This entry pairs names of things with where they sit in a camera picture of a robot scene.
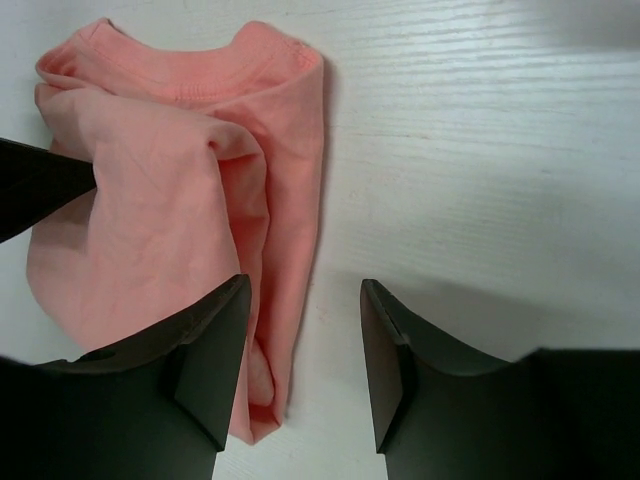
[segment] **folded shirt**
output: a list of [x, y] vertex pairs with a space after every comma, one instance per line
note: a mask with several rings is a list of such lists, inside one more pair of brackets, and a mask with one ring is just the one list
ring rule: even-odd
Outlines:
[[98, 185], [34, 227], [36, 300], [95, 349], [249, 274], [230, 432], [260, 440], [283, 421], [315, 249], [322, 57], [259, 22], [171, 52], [101, 19], [36, 68], [51, 150], [93, 162]]

